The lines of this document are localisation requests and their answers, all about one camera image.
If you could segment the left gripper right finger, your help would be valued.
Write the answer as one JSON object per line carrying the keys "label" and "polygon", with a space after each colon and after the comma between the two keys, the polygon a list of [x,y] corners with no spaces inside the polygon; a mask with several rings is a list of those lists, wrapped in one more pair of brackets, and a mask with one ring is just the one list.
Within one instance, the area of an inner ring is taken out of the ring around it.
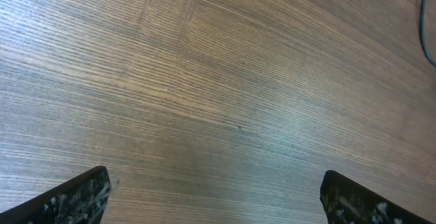
{"label": "left gripper right finger", "polygon": [[329,224],[431,224],[334,170],[324,175],[320,201]]}

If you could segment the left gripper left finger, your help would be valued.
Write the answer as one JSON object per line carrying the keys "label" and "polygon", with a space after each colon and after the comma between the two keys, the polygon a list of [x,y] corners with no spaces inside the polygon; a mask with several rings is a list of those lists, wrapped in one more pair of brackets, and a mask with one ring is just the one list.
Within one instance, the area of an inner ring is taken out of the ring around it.
{"label": "left gripper left finger", "polygon": [[99,224],[112,190],[99,165],[29,201],[1,213],[1,224]]}

